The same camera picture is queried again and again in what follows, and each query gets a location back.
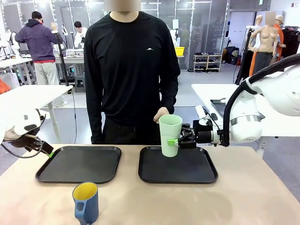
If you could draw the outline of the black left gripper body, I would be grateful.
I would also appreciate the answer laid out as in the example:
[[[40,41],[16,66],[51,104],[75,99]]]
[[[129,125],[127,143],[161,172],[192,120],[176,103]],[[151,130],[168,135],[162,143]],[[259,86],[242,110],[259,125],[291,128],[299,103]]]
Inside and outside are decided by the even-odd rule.
[[[37,141],[37,139],[37,136],[25,134],[19,137],[18,139],[4,138],[3,141],[10,143],[14,147],[25,147],[34,144]]]

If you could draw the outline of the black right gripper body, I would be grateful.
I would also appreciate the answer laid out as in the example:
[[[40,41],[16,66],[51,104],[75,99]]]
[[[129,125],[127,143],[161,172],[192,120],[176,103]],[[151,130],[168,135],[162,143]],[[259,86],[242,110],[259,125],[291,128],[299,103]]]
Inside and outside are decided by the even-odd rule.
[[[193,128],[195,133],[195,141],[198,144],[211,143],[212,142],[212,126],[197,126]]]

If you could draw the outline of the person's left hand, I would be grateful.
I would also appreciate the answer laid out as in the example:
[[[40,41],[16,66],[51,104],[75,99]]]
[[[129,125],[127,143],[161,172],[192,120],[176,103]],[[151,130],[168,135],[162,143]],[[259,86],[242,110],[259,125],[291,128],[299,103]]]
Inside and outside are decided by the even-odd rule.
[[[158,112],[155,114],[153,120],[155,123],[159,123],[159,119],[164,115],[169,115],[174,113],[174,108],[172,107],[170,110],[167,107],[161,107]]]

